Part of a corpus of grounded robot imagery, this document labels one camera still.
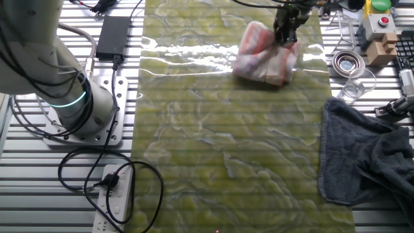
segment yellow box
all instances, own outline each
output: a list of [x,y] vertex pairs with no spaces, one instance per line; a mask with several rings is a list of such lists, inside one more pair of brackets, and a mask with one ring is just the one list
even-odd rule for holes
[[364,10],[363,10],[364,19],[370,14],[389,14],[389,9],[386,11],[377,10],[372,6],[371,0],[365,0]]

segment metal mounting plate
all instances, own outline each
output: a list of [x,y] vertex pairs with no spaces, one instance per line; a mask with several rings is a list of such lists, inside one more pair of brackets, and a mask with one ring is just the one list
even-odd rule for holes
[[[94,77],[93,80],[96,84],[101,85],[102,87],[110,91],[112,88],[111,78],[112,77],[108,76]],[[120,108],[120,110],[118,112],[118,115],[116,116],[117,123],[113,128],[111,140],[109,140],[109,146],[116,146],[122,140],[122,128],[124,126],[125,105],[127,100],[126,93],[128,92],[128,79],[125,77],[117,76],[115,84],[115,93],[117,94],[116,100],[118,102],[118,107]],[[53,110],[53,108],[50,108],[49,110],[49,117],[51,120],[59,122],[58,116],[55,110]],[[90,135],[70,135],[67,138],[60,137],[52,140],[43,138],[43,141],[46,145],[49,146],[103,146],[105,144],[105,140],[108,134],[107,130],[111,126],[111,122],[112,120],[109,121],[108,125],[106,125],[101,131]],[[59,133],[61,130],[63,129],[53,125],[51,122],[46,123],[46,132]]]

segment black power adapter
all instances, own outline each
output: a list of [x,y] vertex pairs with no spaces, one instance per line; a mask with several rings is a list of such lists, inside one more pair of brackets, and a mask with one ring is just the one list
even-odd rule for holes
[[96,57],[101,61],[113,61],[115,56],[119,56],[121,61],[123,61],[125,59],[130,26],[130,17],[105,16]]

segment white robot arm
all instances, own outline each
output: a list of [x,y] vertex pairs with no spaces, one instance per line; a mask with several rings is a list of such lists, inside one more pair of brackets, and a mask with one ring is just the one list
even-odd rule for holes
[[0,1],[0,93],[36,93],[67,129],[88,117],[74,132],[86,135],[112,119],[114,106],[57,37],[62,6],[63,0]]

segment red button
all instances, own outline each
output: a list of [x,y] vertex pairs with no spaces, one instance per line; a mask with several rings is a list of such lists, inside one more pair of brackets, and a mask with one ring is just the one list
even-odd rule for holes
[[381,18],[381,22],[388,24],[389,23],[389,19],[387,17],[382,17]]

